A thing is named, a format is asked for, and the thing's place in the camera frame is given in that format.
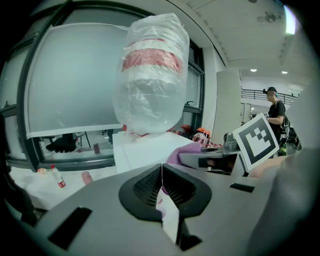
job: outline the wrapped object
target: wrapped object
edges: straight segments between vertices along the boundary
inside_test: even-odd
[[[189,36],[168,13],[134,22],[126,41],[113,96],[116,118],[139,135],[165,132],[185,105]]]

